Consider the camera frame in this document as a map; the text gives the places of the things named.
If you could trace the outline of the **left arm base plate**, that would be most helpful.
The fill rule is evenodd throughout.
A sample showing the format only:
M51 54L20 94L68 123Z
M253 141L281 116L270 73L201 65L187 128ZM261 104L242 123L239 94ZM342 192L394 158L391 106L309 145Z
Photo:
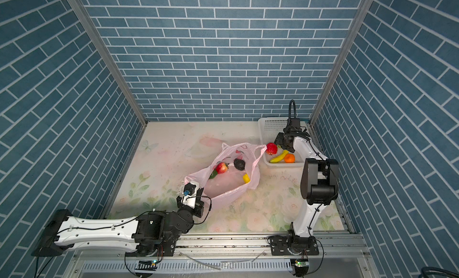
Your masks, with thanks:
M143 239L139 242L133 252L127 252L127 256L157 257L173 256L176 246L176 239L166 240Z

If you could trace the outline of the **orange tangerine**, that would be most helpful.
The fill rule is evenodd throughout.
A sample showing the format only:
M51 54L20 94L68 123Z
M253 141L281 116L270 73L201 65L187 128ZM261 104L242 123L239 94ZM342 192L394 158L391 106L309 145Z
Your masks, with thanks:
M285 157L284 157L284 162L285 163L295 163L296 161L296 158L295 158L295 155L294 154L287 154Z

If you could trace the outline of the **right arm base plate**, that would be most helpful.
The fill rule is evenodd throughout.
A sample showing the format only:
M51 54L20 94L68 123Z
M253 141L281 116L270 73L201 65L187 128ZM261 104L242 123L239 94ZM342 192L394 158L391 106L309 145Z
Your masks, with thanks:
M315 237L273 235L268 237L267 242L273 256L319 255L318 242Z

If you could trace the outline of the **pink plastic bag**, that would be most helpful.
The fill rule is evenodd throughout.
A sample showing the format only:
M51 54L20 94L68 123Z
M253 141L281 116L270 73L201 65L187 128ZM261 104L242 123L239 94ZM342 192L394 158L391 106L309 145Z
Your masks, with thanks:
M245 194L247 190L257 188L261 177L258 163L266 149L266 145L255 145L247 142L235 145L222 143L222 150L213 162L208 167L186 176L185 183L191 181L199 183L199 188L203 189L203 196L212 199L212 205L215 209L227 207ZM245 170L239 171L234 167L236 158L241 158L246 162ZM221 162L228 163L228 171L210 180L210 174ZM249 175L250 183L245 184L243 182L244 174Z

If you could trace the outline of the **red apple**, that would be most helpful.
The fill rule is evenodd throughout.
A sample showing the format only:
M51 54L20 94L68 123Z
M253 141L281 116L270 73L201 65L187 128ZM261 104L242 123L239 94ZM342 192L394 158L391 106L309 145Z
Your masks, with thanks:
M266 145L266 148L267 148L267 149L266 149L265 152L266 152L268 155L273 156L273 155L276 155L276 154L278 153L278 146L277 146L275 143L273 143L273 142L268 143L268 144Z

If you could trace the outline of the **yellow banana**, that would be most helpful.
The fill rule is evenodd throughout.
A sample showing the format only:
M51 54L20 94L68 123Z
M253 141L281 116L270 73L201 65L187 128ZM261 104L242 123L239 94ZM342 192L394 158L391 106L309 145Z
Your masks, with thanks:
M289 154L288 150L284 150L280 155L272 158L270 163L279 163Z

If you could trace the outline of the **dark avocado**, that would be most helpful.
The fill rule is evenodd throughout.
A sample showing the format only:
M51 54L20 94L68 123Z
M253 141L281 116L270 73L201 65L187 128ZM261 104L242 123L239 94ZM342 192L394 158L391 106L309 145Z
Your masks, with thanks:
M239 171L243 171L245 170L246 162L242 160L241 158L236 158L234 160L234 167Z

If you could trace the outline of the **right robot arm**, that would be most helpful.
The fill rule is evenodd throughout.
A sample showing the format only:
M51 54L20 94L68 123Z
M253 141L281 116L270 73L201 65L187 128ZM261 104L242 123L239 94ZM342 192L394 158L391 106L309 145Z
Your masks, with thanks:
M300 180L303 201L287 234L268 238L271 254L318 255L313 229L320 213L338 197L339 163L322 154L307 131L301 127L284 128L275 143L284 150L293 151L304 162Z

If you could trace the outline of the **aluminium front rail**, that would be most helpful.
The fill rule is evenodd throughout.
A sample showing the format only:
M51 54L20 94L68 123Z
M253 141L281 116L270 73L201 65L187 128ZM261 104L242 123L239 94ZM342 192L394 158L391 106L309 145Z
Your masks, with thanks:
M176 242L173 256L164 259L185 258L193 259L252 259L275 257L267 242L268 237L282 233L211 233L186 234ZM366 258L370 256L369 249L360 234L346 231L319 231L314 234L317 239L319 255L298 256L304 258Z

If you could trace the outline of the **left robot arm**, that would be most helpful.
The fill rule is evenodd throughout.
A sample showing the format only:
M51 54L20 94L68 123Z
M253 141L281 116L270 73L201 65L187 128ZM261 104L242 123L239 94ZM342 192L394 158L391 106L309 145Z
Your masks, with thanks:
M83 249L123 251L127 256L173 256L176 243L201 218L202 189L177 198L176 211L146 211L122 219L83 219L67 209L55 212L32 251L35 257L61 256Z

